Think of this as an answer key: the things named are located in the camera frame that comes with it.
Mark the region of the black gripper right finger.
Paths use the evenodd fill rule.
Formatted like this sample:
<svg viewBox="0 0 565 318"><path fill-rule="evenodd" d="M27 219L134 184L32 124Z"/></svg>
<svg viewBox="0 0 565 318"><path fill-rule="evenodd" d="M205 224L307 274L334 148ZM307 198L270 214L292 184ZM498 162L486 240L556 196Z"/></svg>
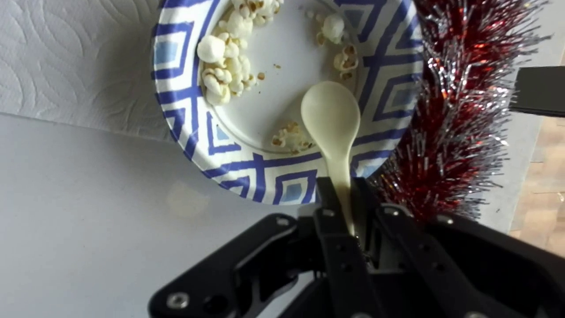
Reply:
<svg viewBox="0 0 565 318"><path fill-rule="evenodd" d="M367 260L399 260L401 247L394 230L401 224L401 210L385 205L367 178L352 185L355 230L362 254Z"/></svg>

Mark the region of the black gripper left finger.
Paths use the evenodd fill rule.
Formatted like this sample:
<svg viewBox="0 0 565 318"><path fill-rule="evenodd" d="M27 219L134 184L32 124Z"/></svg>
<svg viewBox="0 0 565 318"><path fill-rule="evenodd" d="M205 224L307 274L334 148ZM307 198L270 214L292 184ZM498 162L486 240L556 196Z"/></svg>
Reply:
<svg viewBox="0 0 565 318"><path fill-rule="evenodd" d="M315 226L323 251L337 260L353 260L359 253L357 240L350 235L339 196L329 177L316 180Z"/></svg>

